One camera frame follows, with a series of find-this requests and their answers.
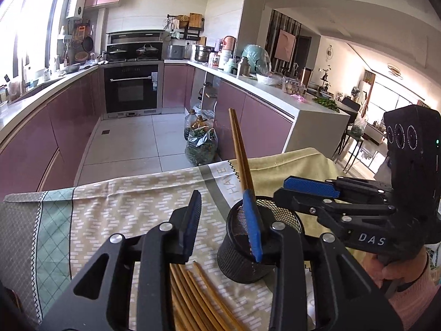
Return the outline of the pink sleeve forearm right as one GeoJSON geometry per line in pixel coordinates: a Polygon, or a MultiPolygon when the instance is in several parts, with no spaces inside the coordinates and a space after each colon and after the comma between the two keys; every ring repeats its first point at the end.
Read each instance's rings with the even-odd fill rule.
{"type": "Polygon", "coordinates": [[[434,284],[427,265],[424,273],[417,280],[409,283],[411,286],[404,291],[396,291],[389,299],[401,318],[404,330],[409,330],[417,322],[440,290],[440,286],[434,284]]]}

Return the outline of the right hand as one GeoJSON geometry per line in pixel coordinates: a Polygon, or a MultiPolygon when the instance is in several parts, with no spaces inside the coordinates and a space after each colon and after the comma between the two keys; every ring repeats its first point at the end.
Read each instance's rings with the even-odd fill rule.
{"type": "Polygon", "coordinates": [[[387,266],[378,260],[377,255],[367,253],[362,261],[362,266],[375,285],[380,288],[384,280],[401,279],[404,283],[414,282],[424,273],[426,263],[427,251],[423,247],[415,258],[395,261],[387,266]]]}

